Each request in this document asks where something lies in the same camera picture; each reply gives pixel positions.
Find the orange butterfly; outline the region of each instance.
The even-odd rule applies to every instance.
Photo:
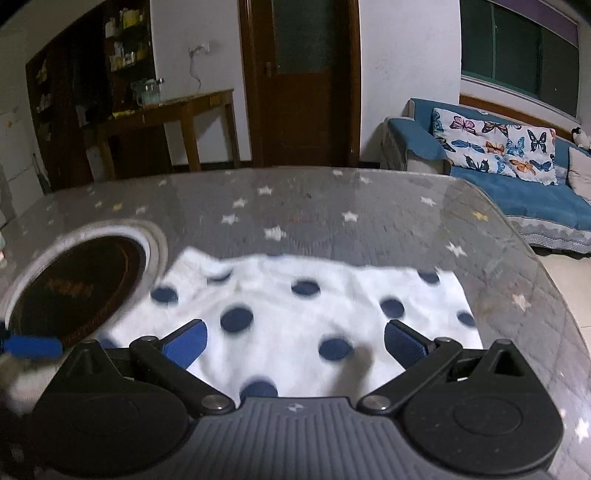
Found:
[[[511,165],[515,165],[517,170],[519,170],[521,173],[527,173],[530,171],[535,175],[534,167],[532,167],[528,162],[520,162],[519,160],[514,160],[513,158],[509,161],[511,162]]]
[[[486,141],[486,153],[498,153],[501,155],[505,155],[505,146],[501,143],[495,145],[494,143],[490,143],[488,140]]]

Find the plush toy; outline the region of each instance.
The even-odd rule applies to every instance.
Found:
[[[581,127],[573,128],[572,134],[574,143],[577,147],[591,150],[591,140],[589,140],[587,134],[581,130]]]

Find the table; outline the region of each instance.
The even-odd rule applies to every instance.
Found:
[[[264,187],[270,195],[259,194]],[[244,207],[233,206],[238,199]],[[345,222],[348,211],[356,222]],[[238,221],[223,223],[231,214]],[[591,360],[581,334],[538,257],[470,183],[383,170],[245,168],[64,190],[2,229],[8,264],[0,295],[58,236],[129,218],[162,229],[168,265],[192,246],[217,258],[293,254],[454,272],[483,344],[513,340],[564,409],[564,441],[551,472],[561,480],[591,478],[591,439],[579,443],[576,434],[579,419],[591,421]],[[267,239],[264,229],[277,226],[285,237]]]
[[[108,180],[116,179],[115,165],[113,164],[113,157],[108,143],[109,137],[131,130],[178,121],[181,122],[181,131],[183,133],[185,151],[187,152],[187,160],[189,161],[189,170],[201,171],[193,117],[220,106],[224,107],[224,114],[228,124],[234,168],[240,168],[238,134],[236,133],[236,118],[232,96],[233,91],[234,89],[227,89],[175,98],[159,103],[158,105],[147,106],[131,115],[120,116],[119,118],[107,120],[100,124],[97,127],[96,136],[100,155],[103,159],[106,178]]]

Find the sofa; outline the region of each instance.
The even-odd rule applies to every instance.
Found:
[[[575,194],[568,183],[569,147],[577,148],[573,143],[556,138],[557,185],[451,166],[445,150],[432,136],[434,108],[473,120],[519,124],[470,107],[413,98],[408,103],[407,116],[387,118],[384,122],[382,168],[448,174],[467,180],[496,203],[530,245],[581,254],[591,252],[591,205]],[[591,162],[589,152],[578,150],[589,156]]]

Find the black circular mat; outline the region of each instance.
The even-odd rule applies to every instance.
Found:
[[[59,255],[19,297],[9,330],[57,337],[69,348],[109,319],[145,266],[143,248],[130,238],[88,240]]]

